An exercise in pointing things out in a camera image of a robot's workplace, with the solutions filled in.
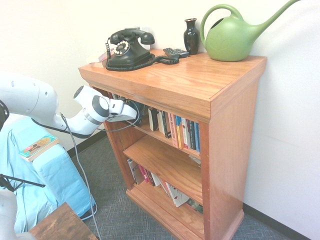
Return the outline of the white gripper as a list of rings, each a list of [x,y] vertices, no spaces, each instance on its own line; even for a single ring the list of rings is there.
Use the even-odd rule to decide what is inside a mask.
[[[137,111],[120,99],[110,99],[109,121],[135,120]]]

